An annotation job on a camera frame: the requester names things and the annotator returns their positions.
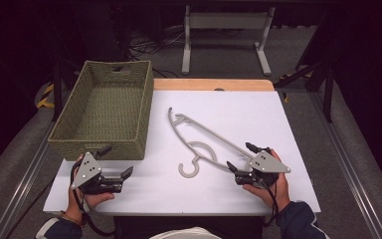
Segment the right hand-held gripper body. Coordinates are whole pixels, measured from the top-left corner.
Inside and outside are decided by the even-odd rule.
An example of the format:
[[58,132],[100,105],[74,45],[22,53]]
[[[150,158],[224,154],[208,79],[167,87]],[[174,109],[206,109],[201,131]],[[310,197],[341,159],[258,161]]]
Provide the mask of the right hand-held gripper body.
[[277,182],[280,173],[290,173],[290,168],[266,150],[250,159],[248,169],[234,169],[238,185],[251,184],[259,188],[270,188]]

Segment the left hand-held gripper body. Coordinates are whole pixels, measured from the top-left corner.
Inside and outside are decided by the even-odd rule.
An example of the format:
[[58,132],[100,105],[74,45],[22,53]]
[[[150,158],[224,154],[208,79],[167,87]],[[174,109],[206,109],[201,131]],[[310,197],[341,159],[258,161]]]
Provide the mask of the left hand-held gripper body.
[[78,169],[72,179],[71,188],[79,189],[83,194],[97,195],[102,193],[120,193],[123,178],[106,178],[95,157],[87,152],[81,161],[76,163]]

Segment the grey plastic clothes hanger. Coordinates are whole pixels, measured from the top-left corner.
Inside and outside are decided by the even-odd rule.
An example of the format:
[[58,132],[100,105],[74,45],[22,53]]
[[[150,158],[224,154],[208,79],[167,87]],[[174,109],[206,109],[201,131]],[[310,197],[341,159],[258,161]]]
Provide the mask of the grey plastic clothes hanger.
[[173,109],[169,108],[167,115],[168,115],[168,120],[169,120],[169,123],[170,123],[173,131],[175,132],[177,137],[180,139],[180,141],[188,149],[190,149],[194,153],[194,158],[191,160],[191,163],[194,166],[194,169],[192,172],[186,172],[184,170],[184,164],[183,163],[180,163],[178,165],[178,171],[183,177],[185,177],[185,178],[195,177],[200,171],[200,165],[199,165],[200,160],[205,160],[205,161],[211,163],[212,165],[215,165],[218,168],[221,168],[224,170],[229,169],[228,164],[221,163],[218,160],[218,157],[216,155],[215,150],[209,144],[207,144],[206,142],[203,142],[203,141],[198,141],[198,140],[189,141],[183,136],[183,134],[178,129],[178,126],[182,123],[185,123],[185,122],[190,123],[190,124],[200,128],[200,129],[202,129],[203,131],[209,133],[210,135],[212,135],[213,137],[215,137],[219,141],[225,143],[229,147],[231,147],[234,150],[236,150],[237,152],[239,152],[241,155],[243,155],[246,158],[246,164],[245,164],[245,167],[243,168],[243,171],[244,172],[250,172],[251,171],[250,160],[253,157],[249,153],[247,153],[243,149],[239,148],[237,145],[235,145],[231,141],[227,140],[223,136],[219,135],[218,133],[214,132],[213,130],[209,129],[208,127],[204,126],[203,124],[199,123],[198,121],[196,121],[196,120],[194,120],[194,119],[192,119],[192,118],[190,118],[184,114],[174,115],[172,112],[173,112]]

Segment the green woven basket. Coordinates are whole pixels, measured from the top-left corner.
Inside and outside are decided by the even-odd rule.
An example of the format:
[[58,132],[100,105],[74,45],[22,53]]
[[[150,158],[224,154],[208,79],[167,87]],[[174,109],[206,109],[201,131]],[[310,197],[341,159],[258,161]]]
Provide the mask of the green woven basket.
[[153,87],[149,61],[85,62],[48,143],[66,160],[105,146],[103,160],[144,159]]

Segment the person's right hand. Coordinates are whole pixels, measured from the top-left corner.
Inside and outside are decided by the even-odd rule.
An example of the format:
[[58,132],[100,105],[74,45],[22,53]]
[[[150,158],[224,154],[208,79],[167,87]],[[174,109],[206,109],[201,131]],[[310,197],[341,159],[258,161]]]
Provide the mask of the person's right hand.
[[243,188],[253,195],[261,198],[269,207],[277,208],[277,213],[280,213],[290,204],[287,179],[283,173],[279,174],[276,184],[271,187],[271,192],[276,199],[272,199],[266,189],[261,189],[250,184],[245,184]]

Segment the person's left hand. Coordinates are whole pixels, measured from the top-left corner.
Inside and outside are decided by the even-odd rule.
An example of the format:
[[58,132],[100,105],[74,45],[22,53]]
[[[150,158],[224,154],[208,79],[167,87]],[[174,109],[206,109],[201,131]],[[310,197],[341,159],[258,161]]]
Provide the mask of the person's left hand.
[[80,223],[80,221],[82,220],[83,211],[81,209],[81,205],[83,202],[85,202],[88,205],[89,209],[94,209],[99,204],[114,199],[114,195],[109,192],[97,195],[83,195],[83,193],[79,189],[72,190],[71,187],[69,187],[68,192],[69,204],[67,209],[65,210],[65,216],[71,218],[77,223]]

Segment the white table board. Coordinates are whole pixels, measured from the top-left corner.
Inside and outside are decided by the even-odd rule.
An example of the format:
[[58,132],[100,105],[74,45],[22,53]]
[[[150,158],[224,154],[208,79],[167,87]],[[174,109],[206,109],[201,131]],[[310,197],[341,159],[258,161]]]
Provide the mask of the white table board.
[[[300,155],[279,95],[275,92],[156,91],[150,109],[145,156],[142,160],[101,160],[105,175],[133,167],[122,192],[97,206],[112,216],[257,216],[269,208],[260,198],[237,185],[229,170],[200,160],[200,171],[183,177],[178,165],[193,171],[194,153],[177,137],[168,120],[168,109],[198,121],[247,153],[245,144],[270,146],[290,168],[289,196],[306,202],[314,212],[320,206]],[[221,163],[244,168],[246,158],[209,133],[190,124],[178,129],[187,140],[209,144]],[[75,160],[63,159],[45,202],[48,213],[68,204],[66,189]]]

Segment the yellow black floor tape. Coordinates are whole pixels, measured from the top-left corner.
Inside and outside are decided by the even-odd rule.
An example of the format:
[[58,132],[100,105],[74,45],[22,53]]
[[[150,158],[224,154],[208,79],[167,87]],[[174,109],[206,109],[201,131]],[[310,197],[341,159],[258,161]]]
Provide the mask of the yellow black floor tape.
[[51,92],[54,89],[54,85],[52,83],[48,83],[48,85],[45,87],[42,96],[40,97],[39,101],[36,103],[37,108],[49,108],[52,109],[55,104],[49,101],[49,96]]

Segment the person's torso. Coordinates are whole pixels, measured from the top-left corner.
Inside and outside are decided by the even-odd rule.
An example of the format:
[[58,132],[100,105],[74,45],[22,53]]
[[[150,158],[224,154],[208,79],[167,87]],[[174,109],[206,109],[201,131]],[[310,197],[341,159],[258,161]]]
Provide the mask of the person's torso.
[[114,217],[115,239],[262,239],[261,216]]

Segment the black metal stand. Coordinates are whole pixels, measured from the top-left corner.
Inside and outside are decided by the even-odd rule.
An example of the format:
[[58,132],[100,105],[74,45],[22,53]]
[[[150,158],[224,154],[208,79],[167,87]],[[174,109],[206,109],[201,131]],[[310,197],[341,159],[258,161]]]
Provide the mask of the black metal stand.
[[304,67],[297,70],[290,76],[284,77],[277,83],[274,83],[276,89],[284,88],[290,83],[301,79],[306,74],[310,74],[308,81],[305,83],[304,88],[309,92],[317,92],[321,86],[324,86],[322,111],[328,122],[331,119],[331,101],[333,91],[333,70],[329,63],[318,62],[313,65]]

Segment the white metal stand frame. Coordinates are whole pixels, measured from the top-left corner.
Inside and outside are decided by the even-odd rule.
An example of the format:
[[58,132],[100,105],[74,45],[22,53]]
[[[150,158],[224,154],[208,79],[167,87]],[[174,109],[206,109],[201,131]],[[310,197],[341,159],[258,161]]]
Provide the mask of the white metal stand frame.
[[265,76],[272,74],[271,67],[265,54],[265,45],[275,16],[276,8],[256,13],[214,13],[192,12],[189,5],[185,8],[184,16],[184,48],[182,58],[183,75],[190,73],[191,63],[191,30],[192,29],[238,29],[261,30],[259,42],[254,44],[260,66]]

